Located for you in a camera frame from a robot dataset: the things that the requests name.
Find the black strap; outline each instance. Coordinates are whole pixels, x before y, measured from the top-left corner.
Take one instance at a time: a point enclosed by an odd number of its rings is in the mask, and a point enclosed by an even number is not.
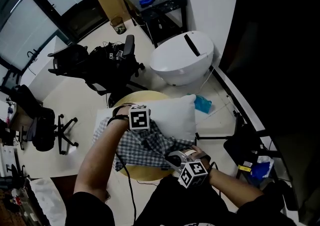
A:
[[[119,119],[119,120],[125,120],[127,119],[129,121],[129,117],[127,115],[116,115],[113,116],[112,118],[109,119],[107,126],[114,120]]]
[[[126,106],[132,106],[134,103],[124,103],[121,106],[116,107],[112,112],[112,117],[116,116],[120,108],[126,107]]]
[[[193,53],[199,57],[201,54],[200,52],[198,51],[198,49],[196,48],[195,44],[191,41],[190,37],[186,34],[184,36],[184,39],[186,41],[186,43],[189,45],[190,49],[193,51]]]
[[[211,157],[205,153],[204,151],[202,151],[201,153],[195,155],[192,157],[193,159],[202,159],[205,158],[206,160],[208,160],[208,162],[210,163]]]

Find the plaid shirt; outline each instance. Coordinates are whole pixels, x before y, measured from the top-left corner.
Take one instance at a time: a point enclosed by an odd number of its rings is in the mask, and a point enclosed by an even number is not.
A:
[[[110,117],[100,122],[100,126],[93,134],[92,144],[100,137],[107,127]],[[165,155],[169,152],[188,148],[195,140],[175,139],[165,137],[153,120],[150,120],[149,130],[126,131],[117,147],[117,153],[125,164],[146,165],[160,168],[170,168]],[[120,171],[123,168],[117,156],[114,156],[113,168]]]

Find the black side table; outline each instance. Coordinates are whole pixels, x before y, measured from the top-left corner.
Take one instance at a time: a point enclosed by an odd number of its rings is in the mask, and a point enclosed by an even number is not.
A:
[[[147,7],[141,7],[139,0],[123,0],[133,24],[142,28],[152,44],[158,43],[176,34],[185,33],[187,28],[187,0],[155,0]],[[182,27],[179,27],[165,14],[181,9]]]

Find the hand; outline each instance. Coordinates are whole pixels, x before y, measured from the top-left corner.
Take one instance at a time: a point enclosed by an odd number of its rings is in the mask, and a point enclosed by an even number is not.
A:
[[[192,153],[190,155],[190,157],[195,157],[197,154],[200,154],[202,152],[202,150],[199,147],[194,146],[194,145],[192,146],[192,149],[195,150],[196,152]],[[202,158],[201,162],[204,165],[206,170],[208,170],[210,168],[210,161],[208,161],[206,158]]]

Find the blue object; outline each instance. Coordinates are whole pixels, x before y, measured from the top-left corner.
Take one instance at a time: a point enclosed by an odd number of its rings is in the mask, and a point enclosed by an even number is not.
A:
[[[139,0],[141,6],[145,7],[152,4],[155,0]]]
[[[252,167],[251,175],[259,180],[263,179],[263,176],[269,171],[270,162],[267,163],[257,163]]]
[[[195,96],[195,101],[194,101],[195,109],[201,112],[204,112],[206,114],[209,114],[211,104],[212,104],[212,101],[207,100],[205,97],[200,95]]]

